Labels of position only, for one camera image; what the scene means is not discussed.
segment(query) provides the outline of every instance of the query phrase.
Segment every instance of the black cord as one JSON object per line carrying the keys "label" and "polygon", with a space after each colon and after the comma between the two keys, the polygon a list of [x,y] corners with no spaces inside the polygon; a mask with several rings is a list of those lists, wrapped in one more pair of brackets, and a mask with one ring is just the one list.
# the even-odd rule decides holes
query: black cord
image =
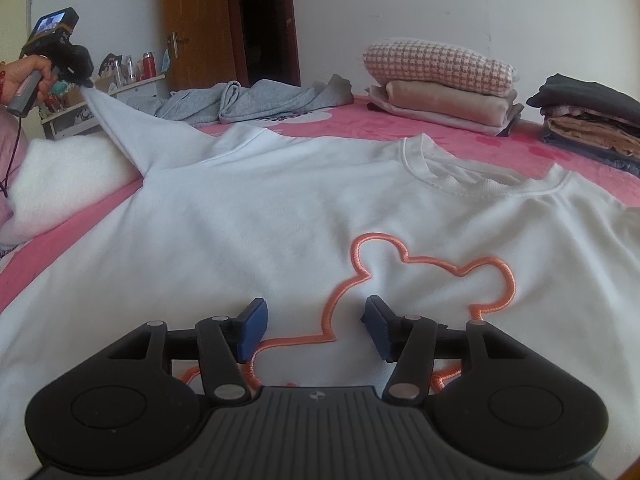
{"label": "black cord", "polygon": [[11,153],[11,159],[9,159],[9,165],[6,168],[6,175],[4,176],[4,182],[0,182],[0,191],[5,198],[9,198],[9,174],[11,173],[11,166],[14,163],[15,152],[18,151],[18,144],[20,143],[20,133],[22,131],[22,117],[18,117],[18,134],[15,136],[14,150]]}

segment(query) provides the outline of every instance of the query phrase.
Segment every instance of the person's arm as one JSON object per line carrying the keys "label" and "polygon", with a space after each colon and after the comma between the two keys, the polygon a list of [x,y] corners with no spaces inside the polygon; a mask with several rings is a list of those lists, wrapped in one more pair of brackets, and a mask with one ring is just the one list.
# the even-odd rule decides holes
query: person's arm
{"label": "person's arm", "polygon": [[11,103],[22,82],[27,79],[34,70],[40,70],[42,72],[42,81],[38,85],[36,102],[43,102],[49,94],[53,83],[55,83],[58,78],[51,75],[51,62],[49,59],[42,56],[27,56],[18,61],[0,65],[0,72],[4,72],[4,85],[2,86],[0,104],[6,106]]}

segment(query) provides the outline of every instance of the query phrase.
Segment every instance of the display screen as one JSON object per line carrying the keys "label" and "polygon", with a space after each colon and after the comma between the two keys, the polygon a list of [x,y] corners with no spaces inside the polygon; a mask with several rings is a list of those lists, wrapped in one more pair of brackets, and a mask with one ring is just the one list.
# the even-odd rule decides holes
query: display screen
{"label": "display screen", "polygon": [[52,28],[56,28],[60,24],[60,21],[62,21],[62,18],[64,17],[64,15],[65,13],[63,11],[63,12],[54,14],[53,16],[45,16],[44,18],[42,18],[38,23],[36,34],[40,34],[47,30],[51,30]]}

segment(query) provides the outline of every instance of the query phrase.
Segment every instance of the bed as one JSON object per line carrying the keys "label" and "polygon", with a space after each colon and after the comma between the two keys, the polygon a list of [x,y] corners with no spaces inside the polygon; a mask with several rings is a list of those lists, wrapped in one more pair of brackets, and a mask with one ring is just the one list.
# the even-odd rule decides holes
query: bed
{"label": "bed", "polygon": [[[322,137],[330,132],[335,137],[389,141],[427,133],[439,147],[457,158],[511,168],[529,178],[541,178],[557,164],[566,170],[580,173],[628,206],[640,205],[639,179],[578,155],[542,145],[537,139],[537,126],[530,123],[523,123],[509,138],[486,137],[369,110],[364,98],[357,98],[353,105],[251,123],[291,137]],[[201,128],[201,131],[219,136],[228,128],[227,125],[218,124]],[[59,256],[141,189],[142,185],[141,179],[125,186],[0,259],[0,312],[18,298]]]}

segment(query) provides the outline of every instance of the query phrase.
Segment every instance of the blue gripper pad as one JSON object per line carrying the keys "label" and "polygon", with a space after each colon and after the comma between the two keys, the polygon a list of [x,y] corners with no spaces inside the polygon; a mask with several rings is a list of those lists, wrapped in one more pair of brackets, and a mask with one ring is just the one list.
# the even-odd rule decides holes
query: blue gripper pad
{"label": "blue gripper pad", "polygon": [[391,345],[391,324],[398,316],[382,301],[379,296],[369,296],[364,304],[364,314],[360,318],[367,327],[369,336],[373,339],[380,357],[387,362],[393,362]]}
{"label": "blue gripper pad", "polygon": [[263,298],[256,298],[244,309],[234,323],[240,323],[240,338],[238,341],[238,362],[247,363],[258,348],[262,336],[267,330],[269,313],[267,302]]}

